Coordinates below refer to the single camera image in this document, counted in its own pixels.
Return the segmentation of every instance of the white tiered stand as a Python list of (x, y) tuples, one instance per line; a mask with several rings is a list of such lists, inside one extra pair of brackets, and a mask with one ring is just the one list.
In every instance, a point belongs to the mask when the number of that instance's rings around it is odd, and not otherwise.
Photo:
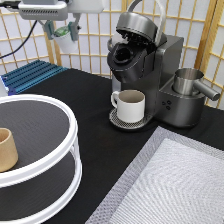
[(75, 160), (75, 175), (71, 185), (66, 190), (66, 192), (46, 209), (23, 219), (12, 221), (0, 221), (0, 224), (37, 224), (48, 220), (49, 218), (57, 214), (61, 209), (63, 209), (72, 199), (79, 187), (82, 177), (82, 163), (80, 160), (77, 136), (78, 125), (72, 110), (66, 104), (62, 103), (59, 100), (39, 95), (19, 95), (11, 97), (2, 97), (0, 98), (0, 104), (23, 100), (46, 102), (62, 109), (69, 118), (69, 132), (64, 141), (54, 151), (52, 151), (44, 158), (18, 170), (1, 173), (0, 188), (16, 185), (21, 182), (25, 182), (31, 178), (35, 178), (36, 176), (42, 174), (43, 172), (49, 170), (54, 165), (56, 165), (59, 161), (61, 161), (62, 158), (65, 157), (67, 153), (69, 153), (69, 151), (71, 152)]

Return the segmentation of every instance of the mug handle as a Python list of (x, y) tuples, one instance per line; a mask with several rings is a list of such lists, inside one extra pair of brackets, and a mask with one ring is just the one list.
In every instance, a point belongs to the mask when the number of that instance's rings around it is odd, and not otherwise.
[(115, 108), (117, 108), (117, 104), (115, 102), (115, 96), (117, 96), (117, 98), (118, 98), (118, 95), (119, 95), (118, 91), (113, 92), (111, 95), (111, 103)]

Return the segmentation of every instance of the coffee maker lid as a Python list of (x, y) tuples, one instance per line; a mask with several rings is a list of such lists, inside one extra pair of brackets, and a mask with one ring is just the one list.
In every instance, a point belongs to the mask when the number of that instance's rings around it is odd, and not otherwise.
[(134, 8), (141, 1), (142, 0), (134, 0), (129, 5), (127, 12), (121, 14), (117, 24), (117, 32), (120, 33), (124, 39), (127, 38), (135, 42), (150, 42), (158, 47), (161, 43), (166, 42), (166, 36), (163, 34), (166, 22), (165, 9), (160, 0), (156, 0), (160, 9), (160, 23), (159, 27), (157, 27), (154, 22), (146, 16), (133, 12)]
[(124, 12), (121, 14), (117, 32), (123, 38), (131, 38), (132, 34), (137, 34), (137, 41), (142, 42), (145, 39), (149, 42), (155, 42), (158, 27), (146, 16), (139, 15), (133, 12)]

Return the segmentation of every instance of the black cable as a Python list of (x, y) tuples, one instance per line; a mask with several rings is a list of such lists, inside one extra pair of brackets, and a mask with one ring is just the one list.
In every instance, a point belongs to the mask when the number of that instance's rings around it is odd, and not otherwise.
[(12, 54), (15, 54), (17, 51), (19, 51), (24, 46), (24, 44), (29, 40), (29, 38), (30, 38), (30, 36), (31, 36), (31, 34), (32, 34), (32, 32), (33, 32), (33, 30), (34, 30), (34, 28), (35, 28), (36, 25), (37, 25), (37, 21), (34, 22), (34, 24), (33, 24), (32, 28), (31, 28), (31, 30), (30, 30), (27, 38), (25, 39), (25, 41), (15, 51), (13, 51), (13, 52), (11, 52), (9, 54), (6, 54), (4, 56), (1, 56), (0, 59), (3, 59), (5, 57), (8, 57), (8, 56), (10, 56)]
[(16, 2), (6, 1), (6, 2), (0, 3), (0, 7), (5, 7), (7, 9), (19, 9), (20, 2), (21, 1), (16, 1)]

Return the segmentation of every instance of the round shelf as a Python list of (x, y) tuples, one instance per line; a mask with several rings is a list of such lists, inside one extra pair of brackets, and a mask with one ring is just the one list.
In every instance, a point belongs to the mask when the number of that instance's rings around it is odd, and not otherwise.
[(37, 224), (54, 216), (72, 199), (82, 176), (74, 151), (26, 182), (0, 189), (0, 224)]
[(12, 131), (19, 154), (15, 167), (0, 173), (0, 188), (42, 174), (78, 142), (74, 114), (59, 100), (39, 95), (2, 97), (0, 115), (0, 127)]

